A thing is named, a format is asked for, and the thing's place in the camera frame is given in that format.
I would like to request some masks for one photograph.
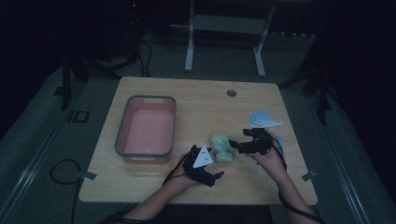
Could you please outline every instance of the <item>light green object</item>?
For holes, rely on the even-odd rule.
[[[230,163],[233,161],[233,149],[230,147],[227,133],[215,133],[210,140],[212,141],[216,162]]]

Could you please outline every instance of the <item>dark background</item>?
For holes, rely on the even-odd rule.
[[[221,10],[220,3],[205,7],[205,0],[202,2],[197,9]],[[229,1],[222,12],[227,14],[229,9],[240,8],[241,4],[245,3]],[[138,43],[127,50],[115,44],[131,32],[130,21],[138,21],[138,28],[135,27],[138,33],[150,27],[166,38],[170,23],[188,24],[189,7],[189,1],[184,0],[2,0],[1,137],[44,80],[61,66],[63,55],[70,49],[102,60],[109,60],[110,54],[134,52]],[[254,8],[238,13],[260,15]],[[395,15],[392,1],[278,3],[271,26],[272,32],[317,36],[305,65],[330,71],[329,82],[336,98],[354,124],[393,201],[396,198]]]

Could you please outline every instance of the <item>pink plastic bin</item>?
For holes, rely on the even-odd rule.
[[[125,162],[167,163],[173,147],[176,100],[136,95],[126,105],[116,151]]]

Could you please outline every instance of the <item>human hand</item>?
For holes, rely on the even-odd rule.
[[[268,133],[274,138],[273,145],[277,146],[278,137],[274,133]],[[277,148],[271,147],[265,155],[260,155],[258,153],[247,154],[250,158],[255,160],[275,182],[285,175],[288,175],[283,161],[276,150]]]
[[[185,154],[181,155],[179,162],[183,159]],[[178,189],[181,192],[185,191],[191,186],[197,185],[199,182],[189,178],[185,175],[183,169],[183,162],[175,168],[169,180],[165,183],[165,185],[172,186],[174,189]]]

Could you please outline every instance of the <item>table top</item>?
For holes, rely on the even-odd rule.
[[[236,91],[236,96],[228,96],[228,90]],[[167,95],[177,101],[173,151],[166,164],[126,163],[115,151],[127,100],[134,95]],[[153,77],[121,79],[88,169],[98,176],[83,182],[79,198],[83,202],[141,203],[162,185],[192,145],[210,147],[214,133],[227,133],[238,142],[251,141],[242,130],[249,128],[248,116],[257,110],[282,120],[282,125],[270,131],[283,139],[288,173],[297,189],[308,204],[315,204],[318,198],[311,180],[302,179],[307,169],[277,85]],[[245,154],[235,150],[232,163],[214,160],[205,169],[225,174],[213,187],[193,186],[171,203],[280,204],[274,181]]]

